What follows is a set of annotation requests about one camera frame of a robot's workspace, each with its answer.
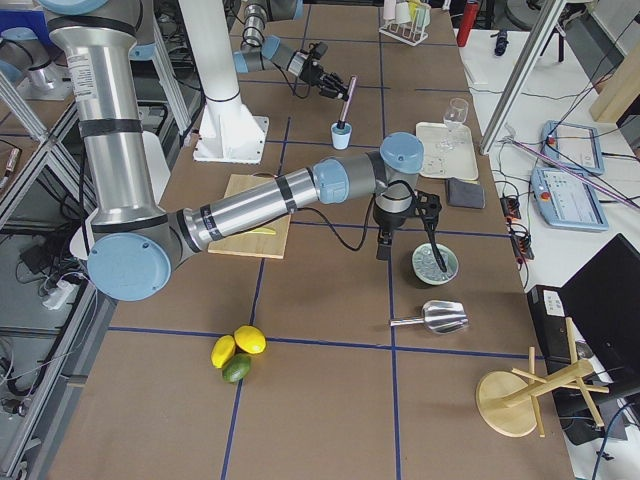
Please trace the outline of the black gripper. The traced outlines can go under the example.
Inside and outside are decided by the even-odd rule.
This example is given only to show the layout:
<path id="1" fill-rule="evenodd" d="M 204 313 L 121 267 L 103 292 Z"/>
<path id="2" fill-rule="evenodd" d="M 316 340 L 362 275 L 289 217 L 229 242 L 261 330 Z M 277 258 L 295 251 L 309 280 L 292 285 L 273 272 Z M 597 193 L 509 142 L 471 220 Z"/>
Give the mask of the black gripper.
<path id="1" fill-rule="evenodd" d="M 320 64 L 321 57 L 313 55 L 299 54 L 301 62 L 297 78 L 303 83 L 319 87 L 319 94 L 330 99 L 348 100 L 348 87 L 343 80 L 334 72 L 325 73 Z"/>
<path id="2" fill-rule="evenodd" d="M 405 223 L 409 213 L 409 208 L 402 211 L 391 212 L 377 204 L 374 205 L 373 217 L 378 225 L 377 260 L 388 261 L 391 258 L 394 232 Z"/>

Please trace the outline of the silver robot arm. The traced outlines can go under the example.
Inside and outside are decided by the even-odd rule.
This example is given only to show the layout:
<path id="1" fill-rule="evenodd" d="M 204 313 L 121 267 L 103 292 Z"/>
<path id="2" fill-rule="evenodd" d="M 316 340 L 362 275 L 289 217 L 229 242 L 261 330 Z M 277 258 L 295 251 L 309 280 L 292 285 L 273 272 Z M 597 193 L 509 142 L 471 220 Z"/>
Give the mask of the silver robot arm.
<path id="1" fill-rule="evenodd" d="M 40 1 L 46 10 L 48 31 L 60 28 L 62 20 L 72 24 L 114 29 L 118 22 L 136 37 L 130 52 L 133 60 L 149 60 L 155 52 L 152 32 L 151 1 Z M 266 36 L 269 22 L 294 20 L 303 13 L 301 1 L 250 1 L 244 8 L 241 49 L 233 54 L 238 73 L 277 69 L 289 72 L 305 84 L 316 87 L 327 98 L 347 101 L 351 87 L 335 73 L 327 73 L 320 64 L 327 45 L 312 43 L 307 50 L 294 50 L 277 36 Z"/>
<path id="2" fill-rule="evenodd" d="M 158 204 L 143 144 L 130 59 L 153 20 L 144 1 L 46 1 L 51 40 L 71 72 L 79 131 L 97 193 L 87 268 L 96 288 L 123 301 L 159 292 L 172 272 L 213 242 L 304 206 L 365 195 L 392 214 L 409 210 L 424 148 L 406 132 L 372 152 L 327 158 L 198 209 Z"/>

